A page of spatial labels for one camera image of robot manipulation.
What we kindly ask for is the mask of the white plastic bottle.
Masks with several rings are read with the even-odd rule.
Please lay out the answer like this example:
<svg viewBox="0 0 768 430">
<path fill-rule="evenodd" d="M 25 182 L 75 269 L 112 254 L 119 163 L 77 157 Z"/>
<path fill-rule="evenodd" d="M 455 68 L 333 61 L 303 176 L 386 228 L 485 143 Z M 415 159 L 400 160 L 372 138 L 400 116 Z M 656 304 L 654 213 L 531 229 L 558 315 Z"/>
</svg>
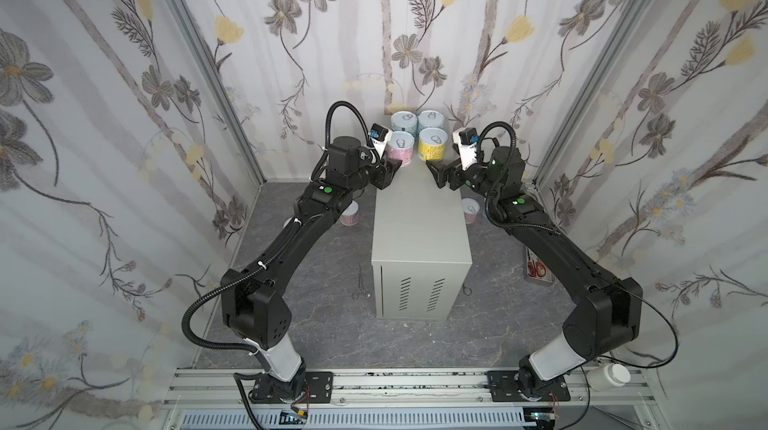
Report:
<svg viewBox="0 0 768 430">
<path fill-rule="evenodd" d="M 622 364 L 610 363 L 587 373 L 589 387 L 596 392 L 613 390 L 625 386 L 631 381 L 629 370 Z"/>
</svg>

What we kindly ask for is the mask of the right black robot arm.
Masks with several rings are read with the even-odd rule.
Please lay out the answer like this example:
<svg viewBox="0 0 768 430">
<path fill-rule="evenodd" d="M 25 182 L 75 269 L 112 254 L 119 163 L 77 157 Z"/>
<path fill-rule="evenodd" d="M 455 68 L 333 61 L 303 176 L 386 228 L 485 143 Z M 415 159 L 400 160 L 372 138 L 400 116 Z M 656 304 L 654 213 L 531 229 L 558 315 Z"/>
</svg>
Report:
<svg viewBox="0 0 768 430">
<path fill-rule="evenodd" d="M 487 220 L 531 250 L 575 305 L 561 332 L 519 362 L 514 377 L 517 391 L 522 398 L 536 401 L 562 390 L 565 374 L 638 337 L 642 289 L 634 279 L 619 279 L 591 259 L 524 192 L 525 163 L 515 141 L 496 143 L 491 154 L 484 154 L 482 145 L 494 129 L 516 136 L 501 121 L 482 131 L 462 128 L 454 133 L 458 159 L 427 166 L 438 187 L 465 186 L 481 196 Z"/>
</svg>

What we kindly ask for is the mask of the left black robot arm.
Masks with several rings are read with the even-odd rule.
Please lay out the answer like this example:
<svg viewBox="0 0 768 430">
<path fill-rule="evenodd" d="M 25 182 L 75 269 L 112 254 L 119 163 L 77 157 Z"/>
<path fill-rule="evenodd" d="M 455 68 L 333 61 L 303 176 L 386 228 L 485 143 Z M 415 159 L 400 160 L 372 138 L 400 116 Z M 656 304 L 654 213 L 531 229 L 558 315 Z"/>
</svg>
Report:
<svg viewBox="0 0 768 430">
<path fill-rule="evenodd" d="M 353 203 L 356 192 L 368 186 L 385 189 L 400 168 L 384 155 L 391 133 L 379 124 L 365 126 L 363 140 L 333 136 L 332 121 L 340 108 L 350 110 L 358 121 L 364 119 L 347 101 L 329 107 L 322 155 L 309 184 L 294 202 L 289 222 L 257 259 L 242 270 L 228 270 L 218 287 L 194 301 L 181 319 L 182 333 L 192 344 L 204 349 L 245 351 L 261 363 L 263 370 L 258 374 L 233 375 L 255 429 L 261 426 L 252 409 L 258 392 L 290 404 L 309 397 L 305 360 L 288 335 L 292 313 L 283 295 L 291 278 L 314 244 Z M 219 299 L 223 322 L 238 342 L 211 341 L 192 330 L 194 314 L 213 299 Z"/>
</svg>

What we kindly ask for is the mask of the grey metal cabinet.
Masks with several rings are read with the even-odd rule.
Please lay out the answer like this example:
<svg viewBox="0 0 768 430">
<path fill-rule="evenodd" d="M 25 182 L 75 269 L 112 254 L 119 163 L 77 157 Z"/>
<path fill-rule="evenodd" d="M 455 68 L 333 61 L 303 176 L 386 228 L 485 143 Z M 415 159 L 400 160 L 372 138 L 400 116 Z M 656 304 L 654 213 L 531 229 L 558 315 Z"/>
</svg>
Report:
<svg viewBox="0 0 768 430">
<path fill-rule="evenodd" d="M 445 320 L 472 264 L 469 239 L 460 193 L 437 186 L 414 139 L 411 163 L 376 192 L 376 314 L 386 320 Z"/>
</svg>

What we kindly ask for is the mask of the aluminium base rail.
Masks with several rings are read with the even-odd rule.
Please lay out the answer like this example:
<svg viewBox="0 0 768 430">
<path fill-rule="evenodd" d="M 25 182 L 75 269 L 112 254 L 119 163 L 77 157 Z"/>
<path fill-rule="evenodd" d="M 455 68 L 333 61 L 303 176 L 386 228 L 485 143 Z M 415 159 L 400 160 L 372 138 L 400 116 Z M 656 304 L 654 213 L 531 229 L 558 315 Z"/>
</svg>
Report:
<svg viewBox="0 0 768 430">
<path fill-rule="evenodd" d="M 485 373 L 506 370 L 559 331 L 562 312 L 545 311 L 526 323 L 523 314 L 471 310 L 443 321 L 380 320 L 363 306 L 352 312 L 329 305 L 294 315 L 288 335 L 309 371 L 334 373 L 331 401 L 322 408 L 500 406 L 492 402 Z M 179 428 L 182 410 L 234 410 L 245 414 L 232 374 L 258 373 L 255 358 L 239 352 L 193 352 L 191 364 L 172 373 L 159 413 L 149 429 Z M 634 423 L 633 429 L 672 429 L 662 412 L 661 391 L 651 377 L 630 370 L 632 382 L 616 393 L 591 393 L 591 427 L 604 409 Z"/>
</svg>

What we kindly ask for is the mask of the pink can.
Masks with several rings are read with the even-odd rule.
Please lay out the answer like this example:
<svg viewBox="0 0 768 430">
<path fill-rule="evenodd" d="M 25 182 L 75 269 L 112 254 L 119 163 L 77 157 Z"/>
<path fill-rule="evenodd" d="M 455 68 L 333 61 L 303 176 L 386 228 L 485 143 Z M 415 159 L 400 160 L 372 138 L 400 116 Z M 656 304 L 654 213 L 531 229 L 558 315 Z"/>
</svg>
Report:
<svg viewBox="0 0 768 430">
<path fill-rule="evenodd" d="M 352 201 L 340 215 L 339 221 L 342 225 L 351 227 L 355 226 L 359 222 L 359 219 L 359 204 L 357 201 Z"/>
<path fill-rule="evenodd" d="M 461 200 L 464 220 L 467 225 L 475 222 L 480 213 L 480 204 L 473 198 L 463 198 Z"/>
<path fill-rule="evenodd" d="M 386 155 L 392 161 L 399 161 L 403 167 L 408 166 L 414 154 L 414 137 L 405 131 L 394 131 L 387 144 Z"/>
</svg>

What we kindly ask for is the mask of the teal coconut can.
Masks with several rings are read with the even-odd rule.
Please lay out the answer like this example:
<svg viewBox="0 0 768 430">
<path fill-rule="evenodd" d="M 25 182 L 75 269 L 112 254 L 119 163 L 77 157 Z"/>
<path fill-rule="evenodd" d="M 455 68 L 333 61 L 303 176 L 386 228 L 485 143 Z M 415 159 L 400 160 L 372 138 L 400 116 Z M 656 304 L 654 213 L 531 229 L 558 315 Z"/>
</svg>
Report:
<svg viewBox="0 0 768 430">
<path fill-rule="evenodd" d="M 417 137 L 418 116 L 410 111 L 398 111 L 391 116 L 391 128 L 396 132 L 405 132 Z"/>
<path fill-rule="evenodd" d="M 443 129 L 445 125 L 445 116 L 436 110 L 422 110 L 418 115 L 417 131 L 437 128 Z"/>
</svg>

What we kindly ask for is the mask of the yellow label can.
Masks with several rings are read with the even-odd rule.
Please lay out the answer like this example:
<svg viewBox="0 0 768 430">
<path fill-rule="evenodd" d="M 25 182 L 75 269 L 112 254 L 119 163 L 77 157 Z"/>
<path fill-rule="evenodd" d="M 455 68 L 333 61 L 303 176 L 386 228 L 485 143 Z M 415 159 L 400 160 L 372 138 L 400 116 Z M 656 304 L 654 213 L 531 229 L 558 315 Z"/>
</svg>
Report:
<svg viewBox="0 0 768 430">
<path fill-rule="evenodd" d="M 418 154 L 423 161 L 441 161 L 444 158 L 448 134 L 441 128 L 424 128 L 419 132 Z"/>
</svg>

